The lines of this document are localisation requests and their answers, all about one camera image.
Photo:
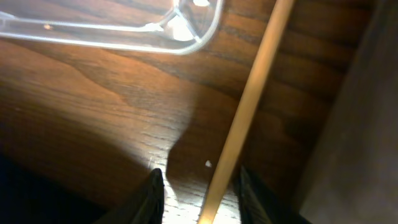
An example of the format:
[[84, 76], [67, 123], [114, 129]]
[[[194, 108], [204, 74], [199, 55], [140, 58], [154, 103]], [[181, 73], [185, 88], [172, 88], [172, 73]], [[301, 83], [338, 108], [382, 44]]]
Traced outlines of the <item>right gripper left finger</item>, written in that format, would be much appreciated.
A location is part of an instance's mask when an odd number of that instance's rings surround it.
[[156, 168], [129, 199], [93, 224], [162, 224], [164, 206], [164, 179]]

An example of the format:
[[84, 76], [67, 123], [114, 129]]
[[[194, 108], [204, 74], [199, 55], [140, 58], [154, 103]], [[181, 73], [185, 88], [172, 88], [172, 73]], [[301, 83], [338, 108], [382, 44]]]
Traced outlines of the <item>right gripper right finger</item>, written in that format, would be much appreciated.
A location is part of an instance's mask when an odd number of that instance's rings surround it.
[[279, 201], [253, 171], [242, 166], [233, 185], [242, 224], [310, 224]]

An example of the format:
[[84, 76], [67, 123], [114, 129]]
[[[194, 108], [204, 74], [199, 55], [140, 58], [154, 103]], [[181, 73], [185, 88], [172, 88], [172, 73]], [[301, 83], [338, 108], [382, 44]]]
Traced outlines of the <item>wooden chopstick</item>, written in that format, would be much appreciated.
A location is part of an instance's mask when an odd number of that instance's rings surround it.
[[233, 176], [295, 0], [277, 0], [210, 182], [198, 224], [214, 222]]

